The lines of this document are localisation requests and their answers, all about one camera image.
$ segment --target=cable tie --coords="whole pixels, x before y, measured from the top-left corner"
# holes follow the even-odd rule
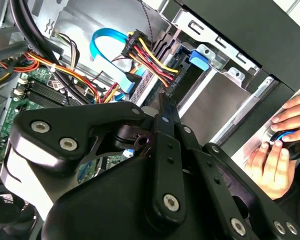
[[[57,66],[57,64],[52,64],[52,66],[51,66],[51,68],[50,68],[50,71],[52,72],[52,73],[55,73],[56,72],[56,66]]]

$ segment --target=black fan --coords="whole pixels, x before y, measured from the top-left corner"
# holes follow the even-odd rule
[[[12,202],[7,202],[1,195],[11,195]],[[36,214],[35,207],[15,194],[9,192],[0,183],[0,240],[26,239],[32,229]]]

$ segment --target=hand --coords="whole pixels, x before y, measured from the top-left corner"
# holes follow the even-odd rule
[[[278,132],[300,128],[300,95],[290,99],[282,107],[285,111],[272,119],[275,124],[271,126],[271,129]],[[300,130],[284,136],[282,140],[284,142],[300,141]]]
[[[289,161],[289,151],[275,141],[267,157],[269,144],[264,142],[247,161],[245,173],[272,199],[288,192],[295,176],[297,161]]]

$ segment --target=silver screw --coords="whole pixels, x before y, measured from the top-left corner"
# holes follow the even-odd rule
[[[218,149],[216,146],[212,146],[211,148],[212,148],[212,150],[215,151],[216,153],[219,152],[219,149]]]
[[[78,144],[76,140],[69,137],[65,137],[60,140],[60,147],[67,151],[74,151],[77,149]]]
[[[292,232],[294,235],[298,235],[297,229],[290,222],[287,221],[286,222],[286,226],[288,227],[288,229],[290,230],[290,232]]]
[[[164,117],[164,116],[162,117],[162,120],[163,120],[163,121],[165,121],[166,123],[168,123],[168,122],[169,122],[169,119],[168,119],[168,118],[166,118],[166,117]]]
[[[134,112],[135,114],[140,114],[139,110],[138,109],[135,109],[135,108],[132,108],[132,112]]]
[[[188,133],[188,134],[190,134],[190,133],[191,133],[191,129],[190,129],[190,128],[188,128],[187,126],[185,126],[183,129],[185,130],[185,132],[186,132],[186,133]]]
[[[242,224],[242,222],[240,222],[238,219],[232,218],[232,219],[231,219],[231,225],[232,225],[233,229],[234,229],[240,236],[246,235],[246,229],[245,229],[245,226],[244,226],[244,225]]]
[[[179,210],[179,202],[176,197],[171,194],[164,195],[163,203],[171,212],[176,212]]]
[[[286,235],[286,230],[284,229],[284,227],[281,225],[280,222],[274,221],[273,224],[279,233],[281,233],[282,235]]]
[[[40,134],[45,134],[50,131],[49,124],[44,121],[34,121],[31,124],[31,128],[33,131],[40,133]]]

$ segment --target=metal bracket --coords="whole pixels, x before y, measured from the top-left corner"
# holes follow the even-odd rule
[[[252,75],[256,75],[260,70],[255,63],[226,42],[222,37],[193,16],[190,12],[180,9],[172,23],[198,42],[213,45]]]
[[[68,5],[69,0],[30,0],[28,1],[32,17],[47,38],[53,33],[61,11]]]

